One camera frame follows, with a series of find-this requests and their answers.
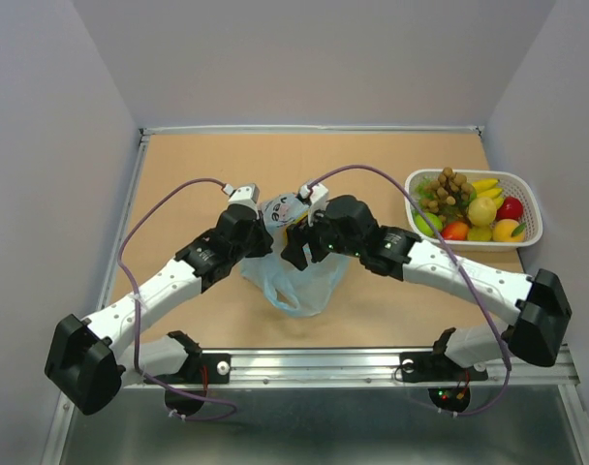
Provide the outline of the blue plastic bag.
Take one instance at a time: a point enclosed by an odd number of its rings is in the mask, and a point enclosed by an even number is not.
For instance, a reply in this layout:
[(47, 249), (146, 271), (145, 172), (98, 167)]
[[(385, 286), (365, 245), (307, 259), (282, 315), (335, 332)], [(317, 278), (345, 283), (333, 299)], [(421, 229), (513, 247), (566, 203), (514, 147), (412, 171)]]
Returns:
[(273, 238), (272, 252), (240, 263), (242, 277), (257, 286), (275, 308), (294, 318), (323, 312), (350, 263), (345, 256), (330, 254), (322, 262), (310, 262), (300, 271), (281, 258), (287, 245), (287, 227), (297, 220), (305, 220), (307, 211), (308, 206), (293, 193), (263, 202), (261, 213)]

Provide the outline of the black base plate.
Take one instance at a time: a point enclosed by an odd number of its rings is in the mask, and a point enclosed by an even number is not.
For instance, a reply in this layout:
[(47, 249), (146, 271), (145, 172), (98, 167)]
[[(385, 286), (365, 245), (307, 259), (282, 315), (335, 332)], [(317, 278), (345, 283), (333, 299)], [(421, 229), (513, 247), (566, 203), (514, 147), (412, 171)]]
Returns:
[(150, 371), (150, 374), (169, 385), (227, 385), (231, 365), (232, 356), (228, 353), (203, 352), (186, 356), (177, 369)]
[(486, 370), (478, 371), (474, 366), (463, 368), (445, 355), (434, 354), (431, 350), (410, 351), (400, 354), (399, 372), (405, 383), (486, 381)]

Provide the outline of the yellow green starfruit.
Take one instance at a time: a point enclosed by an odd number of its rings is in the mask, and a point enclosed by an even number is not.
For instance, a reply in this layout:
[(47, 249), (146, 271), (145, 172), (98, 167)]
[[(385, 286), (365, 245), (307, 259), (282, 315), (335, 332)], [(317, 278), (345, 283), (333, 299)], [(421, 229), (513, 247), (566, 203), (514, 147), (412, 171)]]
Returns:
[(492, 229), (489, 226), (472, 227), (467, 234), (468, 241), (489, 242), (492, 240)]

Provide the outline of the red apple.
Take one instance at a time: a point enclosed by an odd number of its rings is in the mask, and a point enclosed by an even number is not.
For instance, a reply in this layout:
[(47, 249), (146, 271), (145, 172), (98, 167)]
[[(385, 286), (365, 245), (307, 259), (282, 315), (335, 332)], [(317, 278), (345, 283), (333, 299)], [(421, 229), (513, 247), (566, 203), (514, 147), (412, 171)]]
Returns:
[(514, 220), (518, 221), (521, 219), (524, 212), (522, 202), (515, 197), (506, 197), (497, 210), (496, 220)]

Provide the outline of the red orange mango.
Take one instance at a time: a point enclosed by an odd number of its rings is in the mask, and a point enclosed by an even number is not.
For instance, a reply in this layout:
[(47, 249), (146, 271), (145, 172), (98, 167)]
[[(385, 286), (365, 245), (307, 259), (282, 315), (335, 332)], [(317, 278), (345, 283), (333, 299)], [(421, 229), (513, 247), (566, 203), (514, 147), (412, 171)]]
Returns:
[(462, 222), (455, 221), (447, 224), (441, 231), (441, 236), (444, 240), (449, 241), (466, 241), (468, 238), (470, 227)]

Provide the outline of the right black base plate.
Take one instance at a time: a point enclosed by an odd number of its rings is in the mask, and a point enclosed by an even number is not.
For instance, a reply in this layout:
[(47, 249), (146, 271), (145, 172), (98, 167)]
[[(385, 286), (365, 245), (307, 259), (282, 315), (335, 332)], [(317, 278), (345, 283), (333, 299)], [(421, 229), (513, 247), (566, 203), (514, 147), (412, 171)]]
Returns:
[(486, 381), (486, 370), (478, 371), (474, 366), (463, 368), (445, 355), (434, 354), (431, 350), (410, 351), (400, 354), (399, 372), (405, 383)]

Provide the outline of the green apple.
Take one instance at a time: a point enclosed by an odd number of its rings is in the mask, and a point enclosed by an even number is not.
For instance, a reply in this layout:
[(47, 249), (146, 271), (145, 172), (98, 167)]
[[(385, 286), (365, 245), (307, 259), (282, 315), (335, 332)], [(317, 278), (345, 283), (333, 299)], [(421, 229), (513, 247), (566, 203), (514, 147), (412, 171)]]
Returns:
[(444, 227), (442, 220), (431, 212), (425, 212), (423, 215), (416, 214), (414, 222), (418, 231), (427, 237), (434, 237), (435, 231), (440, 233)]

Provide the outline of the aluminium mounting rail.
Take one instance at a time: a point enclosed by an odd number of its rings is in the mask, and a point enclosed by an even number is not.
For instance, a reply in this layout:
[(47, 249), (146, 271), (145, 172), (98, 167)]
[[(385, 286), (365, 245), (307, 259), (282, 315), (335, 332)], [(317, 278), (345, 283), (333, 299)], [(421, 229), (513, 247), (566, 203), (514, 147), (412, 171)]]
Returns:
[[(423, 348), (373, 349), (204, 349), (203, 352), (228, 353), (232, 356), (230, 382), (227, 385), (210, 385), (217, 389), (250, 390), (258, 388), (389, 388), (389, 387), (449, 387), (500, 386), (506, 370), (500, 360), (474, 366), (486, 370), (486, 381), (405, 383), (399, 372), (400, 354), (410, 351), (428, 351)], [(182, 365), (192, 354), (182, 346), (164, 338), (141, 348), (143, 369), (170, 371)]]

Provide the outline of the yellow bananas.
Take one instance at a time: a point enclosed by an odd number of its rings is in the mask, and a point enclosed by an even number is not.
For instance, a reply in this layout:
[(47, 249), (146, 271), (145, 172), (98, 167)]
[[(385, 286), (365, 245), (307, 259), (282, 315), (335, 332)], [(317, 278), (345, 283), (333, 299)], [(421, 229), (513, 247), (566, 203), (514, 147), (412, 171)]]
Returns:
[(500, 180), (496, 178), (479, 179), (472, 183), (478, 198), (488, 198), (493, 200), (497, 209), (504, 202), (503, 189), (500, 186)]

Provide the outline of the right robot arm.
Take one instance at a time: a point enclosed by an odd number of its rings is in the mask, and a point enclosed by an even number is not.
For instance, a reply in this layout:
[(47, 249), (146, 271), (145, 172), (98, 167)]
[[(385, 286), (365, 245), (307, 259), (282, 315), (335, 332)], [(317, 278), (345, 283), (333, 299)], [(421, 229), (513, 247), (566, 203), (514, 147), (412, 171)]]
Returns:
[(286, 229), (281, 257), (298, 270), (331, 254), (355, 258), (368, 271), (427, 286), (487, 311), (486, 323), (449, 328), (434, 343), (431, 368), (451, 378), (463, 368), (515, 356), (539, 367), (556, 363), (572, 310), (559, 277), (506, 272), (445, 251), (414, 232), (381, 226), (366, 203), (340, 196)]

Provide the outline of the white perforated basket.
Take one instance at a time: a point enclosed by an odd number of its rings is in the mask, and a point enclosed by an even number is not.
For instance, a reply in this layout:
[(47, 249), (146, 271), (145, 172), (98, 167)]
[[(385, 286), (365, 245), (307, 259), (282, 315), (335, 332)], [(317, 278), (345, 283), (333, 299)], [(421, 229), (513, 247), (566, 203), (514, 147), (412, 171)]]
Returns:
[[(417, 184), (424, 178), (428, 176), (432, 176), (442, 169), (432, 169), (432, 170), (416, 170), (412, 172), (406, 180), (405, 189), (409, 192), (412, 199), (418, 203), (416, 200), (416, 195), (414, 193), (415, 187)], [(526, 224), (526, 235), (525, 240), (523, 242), (518, 243), (499, 243), (494, 242), (493, 240), (489, 242), (474, 242), (474, 241), (449, 241), (446, 240), (449, 247), (454, 251), (466, 252), (466, 251), (485, 251), (485, 252), (500, 252), (502, 250), (514, 250), (518, 247), (527, 247), (535, 244), (543, 235), (543, 220), (540, 213), (540, 209), (537, 205), (536, 198), (531, 190), (531, 188), (526, 184), (523, 179), (520, 177), (503, 171), (490, 171), (490, 170), (455, 170), (461, 173), (464, 173), (467, 177), (467, 180), (472, 184), (474, 181), (479, 179), (486, 179), (486, 178), (496, 178), (500, 180), (500, 186), (503, 189), (503, 198), (506, 197), (515, 197), (519, 199), (524, 207), (524, 212), (519, 223)], [(419, 232), (417, 229), (414, 216), (419, 214), (418, 210), (411, 205), (409, 201), (405, 202), (406, 210), (407, 210), (407, 217), (409, 224), (412, 230), (416, 233), (419, 233), (423, 236), (424, 239), (431, 241), (435, 245), (439, 245), (440, 241), (436, 237), (427, 237), (424, 236), (422, 233)], [(443, 222), (444, 227), (452, 222), (455, 221), (462, 221), (466, 223), (470, 229), (474, 227), (469, 219), (467, 218), (467, 213), (464, 217), (456, 217), (456, 216), (446, 216), (442, 214), (436, 214)], [(488, 225), (492, 230), (495, 224), (498, 221), (495, 220)]]

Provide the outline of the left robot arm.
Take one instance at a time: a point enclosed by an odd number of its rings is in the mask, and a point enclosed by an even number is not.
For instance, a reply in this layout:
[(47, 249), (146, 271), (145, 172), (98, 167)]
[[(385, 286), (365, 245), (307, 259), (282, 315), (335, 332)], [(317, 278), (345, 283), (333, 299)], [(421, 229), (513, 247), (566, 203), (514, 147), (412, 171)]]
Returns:
[(271, 251), (255, 201), (230, 201), (216, 226), (176, 252), (145, 283), (112, 305), (82, 319), (70, 314), (55, 327), (46, 376), (85, 415), (116, 396), (124, 352), (137, 348), (141, 333), (183, 302), (227, 278), (236, 264)]

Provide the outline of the yellow pear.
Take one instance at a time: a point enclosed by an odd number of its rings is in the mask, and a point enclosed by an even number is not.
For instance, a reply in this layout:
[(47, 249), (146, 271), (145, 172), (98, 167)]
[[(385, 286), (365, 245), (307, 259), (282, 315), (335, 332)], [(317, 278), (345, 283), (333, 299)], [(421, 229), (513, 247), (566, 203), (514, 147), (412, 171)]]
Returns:
[(490, 225), (496, 218), (497, 206), (487, 197), (475, 198), (470, 202), (467, 210), (467, 218), (475, 227)]

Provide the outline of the yellow banana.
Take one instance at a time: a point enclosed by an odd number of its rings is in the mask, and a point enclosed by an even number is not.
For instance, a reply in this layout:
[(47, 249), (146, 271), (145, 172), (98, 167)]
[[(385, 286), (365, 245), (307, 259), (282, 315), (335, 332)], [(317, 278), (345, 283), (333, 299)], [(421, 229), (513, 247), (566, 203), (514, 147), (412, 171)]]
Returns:
[(285, 229), (286, 244), (288, 246), (302, 247), (307, 242), (308, 219), (302, 217), (296, 222), (291, 223)]

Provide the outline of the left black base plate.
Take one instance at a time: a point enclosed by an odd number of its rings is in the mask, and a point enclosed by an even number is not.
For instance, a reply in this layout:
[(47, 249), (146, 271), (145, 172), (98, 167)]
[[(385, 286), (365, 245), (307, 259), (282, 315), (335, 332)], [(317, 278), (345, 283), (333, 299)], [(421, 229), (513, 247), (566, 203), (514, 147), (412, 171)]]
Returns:
[(150, 371), (150, 374), (169, 385), (227, 385), (231, 365), (232, 356), (228, 353), (203, 352), (186, 356), (177, 369)]

